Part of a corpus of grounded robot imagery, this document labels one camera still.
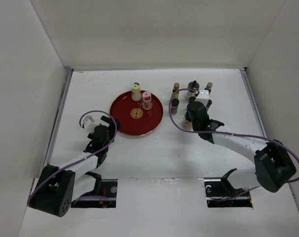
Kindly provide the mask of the black knob glass jar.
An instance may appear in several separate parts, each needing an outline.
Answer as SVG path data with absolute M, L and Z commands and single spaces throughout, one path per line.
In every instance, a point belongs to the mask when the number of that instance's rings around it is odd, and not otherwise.
M 191 118 L 189 116 L 189 113 L 186 111 L 184 118 L 181 122 L 181 126 L 183 129 L 186 130 L 191 130 L 192 129 L 192 122 L 191 122 Z

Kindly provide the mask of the yellow cap spice jar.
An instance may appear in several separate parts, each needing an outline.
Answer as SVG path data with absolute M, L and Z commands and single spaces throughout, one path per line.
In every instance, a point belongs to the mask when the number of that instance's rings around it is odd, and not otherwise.
M 140 84 L 135 82 L 131 86 L 131 98 L 133 101 L 140 101 L 142 99 L 142 93 L 140 89 Z

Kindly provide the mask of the pink cap spice jar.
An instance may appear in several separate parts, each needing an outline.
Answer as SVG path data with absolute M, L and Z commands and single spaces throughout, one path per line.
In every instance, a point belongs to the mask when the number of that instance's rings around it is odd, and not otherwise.
M 141 103 L 141 107 L 144 110 L 150 110 L 153 107 L 153 103 L 152 103 L 152 95 L 150 92 L 145 91 L 142 93 L 142 103 Z

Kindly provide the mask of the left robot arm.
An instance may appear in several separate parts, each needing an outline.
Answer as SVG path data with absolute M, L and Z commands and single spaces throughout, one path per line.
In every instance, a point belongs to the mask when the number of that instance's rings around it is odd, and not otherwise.
M 28 207 L 62 217 L 71 207 L 81 207 L 84 202 L 92 201 L 105 207 L 114 201 L 116 195 L 93 170 L 105 161 L 121 125 L 109 114 L 102 116 L 101 120 L 105 124 L 96 124 L 87 116 L 80 124 L 89 131 L 89 143 L 83 153 L 61 167 L 45 166 L 27 200 Z

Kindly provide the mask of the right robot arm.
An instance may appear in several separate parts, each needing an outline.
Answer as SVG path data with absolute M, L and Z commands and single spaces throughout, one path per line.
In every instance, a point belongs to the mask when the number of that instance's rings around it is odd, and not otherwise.
M 222 176 L 220 189 L 225 195 L 239 188 L 263 187 L 275 193 L 295 175 L 296 168 L 283 144 L 260 136 L 238 135 L 224 123 L 210 119 L 203 103 L 187 105 L 193 130 L 212 144 L 228 148 L 253 163 L 251 168 L 228 171 Z

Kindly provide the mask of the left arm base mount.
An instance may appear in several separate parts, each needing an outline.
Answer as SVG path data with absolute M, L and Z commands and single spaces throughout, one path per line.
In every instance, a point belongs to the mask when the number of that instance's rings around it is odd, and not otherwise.
M 118 193 L 117 179 L 103 179 L 93 191 L 75 198 L 72 208 L 115 208 Z

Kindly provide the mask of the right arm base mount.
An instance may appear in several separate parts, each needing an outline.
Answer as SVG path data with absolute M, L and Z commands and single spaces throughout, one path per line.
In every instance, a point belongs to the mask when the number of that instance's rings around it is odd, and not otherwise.
M 253 207 L 248 188 L 235 189 L 220 178 L 204 179 L 204 185 L 208 208 Z

